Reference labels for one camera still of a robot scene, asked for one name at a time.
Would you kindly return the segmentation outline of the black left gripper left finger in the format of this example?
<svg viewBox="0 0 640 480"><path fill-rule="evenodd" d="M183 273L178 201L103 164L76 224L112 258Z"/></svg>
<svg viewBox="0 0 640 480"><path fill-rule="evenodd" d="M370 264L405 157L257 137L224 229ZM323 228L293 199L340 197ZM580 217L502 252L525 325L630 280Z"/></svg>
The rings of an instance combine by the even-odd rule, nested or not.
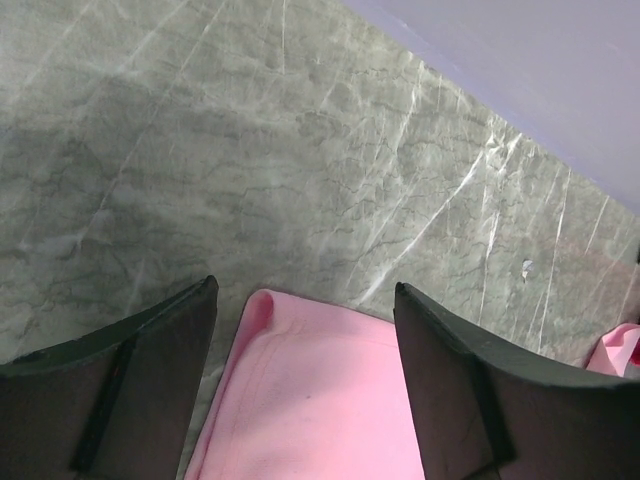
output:
<svg viewBox="0 0 640 480"><path fill-rule="evenodd" d="M1 367L4 479L173 479L217 315L212 276Z"/></svg>

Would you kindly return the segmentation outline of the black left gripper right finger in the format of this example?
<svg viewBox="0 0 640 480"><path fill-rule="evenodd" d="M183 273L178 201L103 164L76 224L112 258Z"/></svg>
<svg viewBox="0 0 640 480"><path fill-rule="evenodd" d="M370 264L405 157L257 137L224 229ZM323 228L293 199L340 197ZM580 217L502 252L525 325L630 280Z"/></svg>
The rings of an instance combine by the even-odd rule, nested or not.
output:
<svg viewBox="0 0 640 480"><path fill-rule="evenodd" d="M394 319L429 479L635 479L639 384L523 349L407 283Z"/></svg>

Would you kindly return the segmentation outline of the pink t-shirt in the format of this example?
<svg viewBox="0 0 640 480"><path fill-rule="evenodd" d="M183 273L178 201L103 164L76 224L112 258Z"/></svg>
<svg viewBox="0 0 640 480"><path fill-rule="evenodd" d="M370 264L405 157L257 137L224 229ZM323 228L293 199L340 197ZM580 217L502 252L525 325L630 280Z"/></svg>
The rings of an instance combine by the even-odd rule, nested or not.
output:
<svg viewBox="0 0 640 480"><path fill-rule="evenodd" d="M395 319L252 295L186 477L429 479Z"/></svg>

